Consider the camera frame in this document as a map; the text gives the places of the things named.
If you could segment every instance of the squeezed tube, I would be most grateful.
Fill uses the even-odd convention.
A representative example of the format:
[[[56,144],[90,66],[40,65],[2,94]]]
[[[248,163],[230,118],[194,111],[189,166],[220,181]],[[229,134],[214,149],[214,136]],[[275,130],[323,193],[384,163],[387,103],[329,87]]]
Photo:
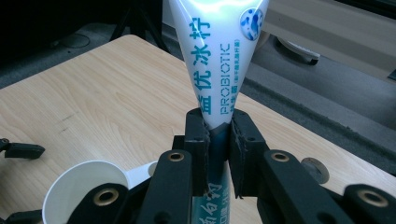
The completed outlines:
[[[236,97],[268,0],[169,0],[198,105],[210,131],[209,192],[195,197],[192,223],[229,223],[227,143]]]

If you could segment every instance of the cup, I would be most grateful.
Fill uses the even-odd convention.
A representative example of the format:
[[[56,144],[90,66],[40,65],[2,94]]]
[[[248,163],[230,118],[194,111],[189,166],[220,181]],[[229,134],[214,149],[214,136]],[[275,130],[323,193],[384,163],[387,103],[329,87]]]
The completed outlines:
[[[47,192],[42,212],[44,224],[67,223],[85,195],[105,183],[134,188],[153,175],[156,164],[154,161],[126,172],[108,161],[85,161],[73,166]]]

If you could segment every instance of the light wood tabletop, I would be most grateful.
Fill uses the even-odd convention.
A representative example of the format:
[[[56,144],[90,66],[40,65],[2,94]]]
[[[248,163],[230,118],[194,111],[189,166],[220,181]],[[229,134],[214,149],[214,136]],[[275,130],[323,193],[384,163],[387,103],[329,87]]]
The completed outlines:
[[[185,64],[127,35],[0,90],[0,138],[38,144],[37,160],[0,158],[0,217],[41,209],[47,191],[68,168],[105,160],[124,170],[159,159],[184,134],[197,101]],[[365,183],[396,196],[396,178],[239,94],[270,148],[329,170],[323,186],[343,193]],[[232,199],[232,223],[260,223],[256,199]]]

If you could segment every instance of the gray floor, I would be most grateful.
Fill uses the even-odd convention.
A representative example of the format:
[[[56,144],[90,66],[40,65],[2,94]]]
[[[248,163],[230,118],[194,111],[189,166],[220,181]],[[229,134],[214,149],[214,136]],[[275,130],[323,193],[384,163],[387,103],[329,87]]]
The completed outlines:
[[[1,66],[0,88],[107,43],[114,28],[88,24],[52,46]],[[172,28],[163,27],[163,39],[171,53],[182,59]],[[255,52],[241,92],[396,174],[396,83],[378,80],[323,56],[317,65],[308,62],[277,47],[276,38],[270,36]]]

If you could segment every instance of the wooden table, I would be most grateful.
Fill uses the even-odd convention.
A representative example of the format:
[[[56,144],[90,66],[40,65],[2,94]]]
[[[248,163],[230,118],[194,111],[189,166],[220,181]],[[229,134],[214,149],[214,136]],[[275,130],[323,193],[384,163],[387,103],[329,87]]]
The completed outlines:
[[[197,106],[177,58],[128,35],[0,90],[0,137],[46,149],[33,161],[0,158],[0,217],[40,209],[55,179],[71,166],[106,160],[125,170],[159,156],[184,134]],[[396,196],[396,178],[243,94],[270,148],[323,162],[324,187],[366,183]],[[260,223],[254,198],[232,200],[232,223]]]

